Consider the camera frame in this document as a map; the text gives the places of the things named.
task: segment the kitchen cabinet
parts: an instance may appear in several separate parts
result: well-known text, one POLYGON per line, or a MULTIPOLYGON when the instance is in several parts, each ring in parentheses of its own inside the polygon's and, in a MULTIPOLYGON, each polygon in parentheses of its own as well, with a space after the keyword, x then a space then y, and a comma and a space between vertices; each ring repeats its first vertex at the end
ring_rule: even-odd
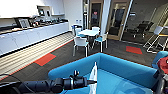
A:
POLYGON ((2 51, 0 50, 0 56, 3 55, 2 51))
POLYGON ((59 35, 59 32, 60 32, 60 24, 55 24, 55 25, 53 25, 53 32, 54 32, 54 35, 55 35, 55 36, 59 35))
POLYGON ((54 30, 53 30, 53 25, 45 26, 45 30, 46 30, 47 35, 48 35, 49 38, 55 36, 54 30))
POLYGON ((47 35, 45 27, 39 27, 36 30, 38 32, 37 34, 39 35, 40 41, 49 38, 49 36, 47 35))
POLYGON ((30 44, 30 41, 24 31, 13 32, 11 33, 11 35, 19 48, 25 47, 30 44))
POLYGON ((11 34, 0 35, 0 44, 0 50, 3 54, 18 49, 15 39, 11 36, 11 34))
POLYGON ((38 32, 36 31, 36 29, 28 29, 25 30, 28 39, 30 41, 30 44, 34 44, 40 41, 40 37, 38 35, 38 32))
POLYGON ((65 33, 65 32, 67 32, 67 31, 69 31, 69 23, 68 23, 68 22, 65 22, 64 24, 65 24, 65 25, 64 25, 64 26, 65 26, 65 27, 64 27, 64 28, 65 28, 64 33, 65 33))

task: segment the white chair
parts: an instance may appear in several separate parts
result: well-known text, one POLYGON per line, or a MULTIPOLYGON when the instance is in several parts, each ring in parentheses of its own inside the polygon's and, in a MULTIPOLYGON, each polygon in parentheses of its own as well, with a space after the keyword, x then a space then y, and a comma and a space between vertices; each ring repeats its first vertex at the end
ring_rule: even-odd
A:
POLYGON ((89 48, 89 42, 86 41, 86 38, 81 38, 81 37, 75 37, 74 38, 74 51, 73 51, 73 56, 75 56, 75 47, 77 46, 84 46, 86 48, 86 57, 87 57, 87 49, 89 48))
POLYGON ((93 30, 93 31, 99 31, 100 28, 99 28, 99 27, 92 27, 92 30, 93 30))
POLYGON ((82 31, 81 28, 76 28, 76 29, 75 29, 76 37, 85 37, 85 35, 83 35, 83 34, 79 34, 79 32, 81 32, 81 31, 82 31))
POLYGON ((152 46, 152 45, 155 43, 155 41, 157 41, 157 39, 159 38, 159 33, 160 33, 162 30, 163 30, 163 27, 157 26, 156 29, 155 29, 155 31, 153 32, 154 34, 152 35, 152 37, 149 38, 149 40, 145 43, 145 45, 144 45, 143 47, 146 47, 147 44, 149 44, 149 47, 152 46), (155 35, 157 36, 156 39, 155 39, 152 43, 150 43, 150 40, 151 40, 155 35))
POLYGON ((103 42, 106 41, 106 48, 107 48, 107 35, 108 35, 108 32, 96 39, 94 39, 94 42, 93 42, 93 46, 92 46, 92 49, 94 47, 94 44, 95 44, 95 41, 97 42, 100 42, 101 43, 101 52, 103 51, 103 42))
POLYGON ((154 36, 153 35, 143 46, 143 47, 146 47, 146 45, 149 44, 147 52, 157 53, 157 52, 153 51, 153 49, 151 50, 151 48, 153 48, 153 45, 158 40, 158 38, 159 38, 159 41, 158 41, 157 45, 155 46, 155 48, 157 48, 157 46, 160 45, 163 48, 162 50, 165 49, 165 46, 166 46, 167 41, 168 41, 168 39, 167 39, 168 34, 167 34, 167 32, 164 32, 165 30, 163 30, 163 29, 164 29, 164 27, 161 27, 161 26, 156 27, 156 29, 154 31, 154 35, 157 35, 157 37, 155 38, 155 40, 152 43, 149 42, 153 38, 153 36, 154 36))

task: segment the trash can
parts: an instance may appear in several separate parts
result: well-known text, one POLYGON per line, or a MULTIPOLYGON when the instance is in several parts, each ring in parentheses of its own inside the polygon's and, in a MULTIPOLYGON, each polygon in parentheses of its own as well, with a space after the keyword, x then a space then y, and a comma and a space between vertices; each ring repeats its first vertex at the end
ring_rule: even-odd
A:
POLYGON ((80 26, 80 25, 73 25, 71 27, 72 27, 72 34, 74 36, 76 36, 76 31, 75 31, 76 28, 81 28, 81 30, 82 30, 82 26, 80 26))

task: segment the chair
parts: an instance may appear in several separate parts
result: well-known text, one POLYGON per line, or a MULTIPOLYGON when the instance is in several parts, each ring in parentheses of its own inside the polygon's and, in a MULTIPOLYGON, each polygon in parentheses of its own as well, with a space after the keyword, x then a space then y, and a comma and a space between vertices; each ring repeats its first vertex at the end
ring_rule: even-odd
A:
POLYGON ((154 43, 158 40, 158 38, 159 38, 159 41, 158 41, 157 45, 155 46, 155 48, 157 48, 157 46, 160 45, 160 46, 163 48, 162 50, 165 49, 166 43, 167 43, 167 41, 168 41, 168 40, 167 40, 168 34, 166 34, 167 32, 163 32, 163 34, 160 34, 160 32, 163 31, 163 29, 164 29, 164 28, 161 27, 161 26, 157 26, 157 27, 156 27, 156 29, 155 29, 155 31, 154 31, 154 34, 151 36, 151 38, 149 38, 149 40, 148 40, 148 41, 145 43, 145 45, 143 46, 143 47, 146 47, 146 45, 149 44, 149 47, 148 47, 148 49, 147 49, 147 52, 156 53, 156 52, 154 52, 154 51, 151 51, 150 49, 153 48, 153 45, 154 45, 154 43), (155 38, 155 40, 154 40, 152 43, 150 43, 150 40, 151 40, 155 35, 156 35, 157 37, 155 38))
POLYGON ((137 34, 141 34, 142 37, 144 38, 147 26, 148 24, 139 24, 139 26, 134 29, 135 30, 134 38, 136 37, 137 34))
POLYGON ((75 47, 76 46, 85 46, 85 48, 86 48, 86 57, 87 57, 87 49, 89 47, 89 42, 86 42, 86 40, 87 40, 86 38, 81 38, 81 37, 75 37, 74 38, 75 45, 74 45, 73 56, 75 56, 75 47))
POLYGON ((104 42, 104 41, 106 41, 106 48, 107 48, 107 35, 108 35, 108 32, 107 32, 106 34, 104 34, 104 35, 102 35, 102 36, 100 36, 100 37, 94 39, 92 49, 93 49, 93 47, 94 47, 95 41, 101 42, 101 52, 103 51, 103 42, 104 42))
POLYGON ((79 32, 81 32, 81 31, 82 31, 82 28, 76 28, 76 29, 75 29, 76 37, 85 37, 85 35, 79 34, 79 32))
POLYGON ((93 31, 100 31, 100 28, 99 27, 92 27, 92 30, 93 31))
POLYGON ((139 24, 136 28, 133 30, 129 30, 131 33, 133 33, 134 38, 137 34, 141 34, 143 38, 145 37, 145 33, 150 30, 151 26, 153 25, 153 22, 150 21, 143 21, 139 24))

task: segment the white table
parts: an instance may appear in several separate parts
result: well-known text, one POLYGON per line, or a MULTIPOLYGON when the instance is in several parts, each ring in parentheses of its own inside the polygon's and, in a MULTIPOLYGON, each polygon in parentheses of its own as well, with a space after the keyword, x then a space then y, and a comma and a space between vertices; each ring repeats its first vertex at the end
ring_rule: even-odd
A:
POLYGON ((100 32, 100 31, 83 30, 83 31, 79 32, 79 34, 88 35, 88 36, 95 36, 95 35, 98 34, 99 32, 100 32))

